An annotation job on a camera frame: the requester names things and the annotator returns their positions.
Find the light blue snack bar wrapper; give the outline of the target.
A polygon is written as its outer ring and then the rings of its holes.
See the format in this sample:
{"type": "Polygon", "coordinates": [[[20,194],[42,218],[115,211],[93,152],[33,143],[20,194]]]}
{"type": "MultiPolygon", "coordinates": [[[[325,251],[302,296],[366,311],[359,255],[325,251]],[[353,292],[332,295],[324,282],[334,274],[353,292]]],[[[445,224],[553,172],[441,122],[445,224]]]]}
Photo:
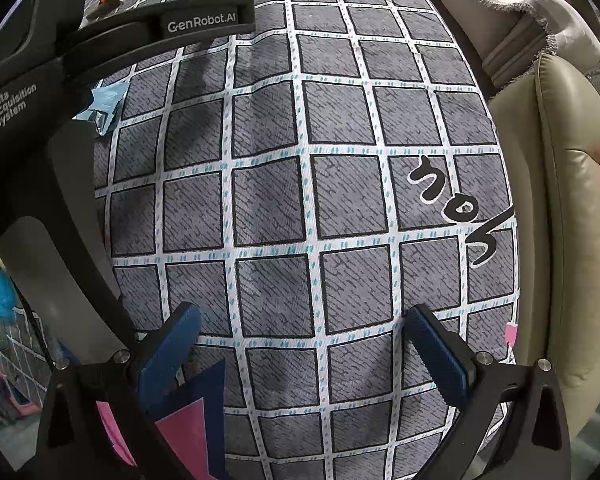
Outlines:
{"type": "Polygon", "coordinates": [[[129,89],[129,85],[127,81],[118,81],[115,84],[93,89],[93,102],[86,110],[82,110],[81,113],[74,116],[73,119],[90,122],[95,127],[96,133],[99,136],[104,136],[114,118],[117,117],[117,110],[129,89]]]}

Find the grey checkered blanket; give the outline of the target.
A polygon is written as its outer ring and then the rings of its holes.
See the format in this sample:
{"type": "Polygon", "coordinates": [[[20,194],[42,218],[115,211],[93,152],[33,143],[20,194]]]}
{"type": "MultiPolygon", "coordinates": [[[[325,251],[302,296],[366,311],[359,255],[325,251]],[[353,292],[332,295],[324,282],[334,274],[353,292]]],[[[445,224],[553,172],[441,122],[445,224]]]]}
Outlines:
{"type": "Polygon", "coordinates": [[[512,357],[493,122],[430,0],[253,2],[253,32],[117,72],[94,180],[122,302],[142,333],[200,307],[183,372],[225,365],[232,477],[409,479],[456,413],[405,310],[512,357]]]}

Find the white grey throw blanket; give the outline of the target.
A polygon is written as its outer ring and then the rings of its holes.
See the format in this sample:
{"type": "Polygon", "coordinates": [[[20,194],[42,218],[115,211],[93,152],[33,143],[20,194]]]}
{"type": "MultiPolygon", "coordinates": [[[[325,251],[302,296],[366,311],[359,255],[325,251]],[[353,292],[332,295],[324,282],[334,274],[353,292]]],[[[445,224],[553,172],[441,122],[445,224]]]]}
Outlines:
{"type": "Polygon", "coordinates": [[[495,88],[525,73],[541,53],[561,56],[600,85],[600,40],[568,1],[440,1],[463,29],[495,88]]]}

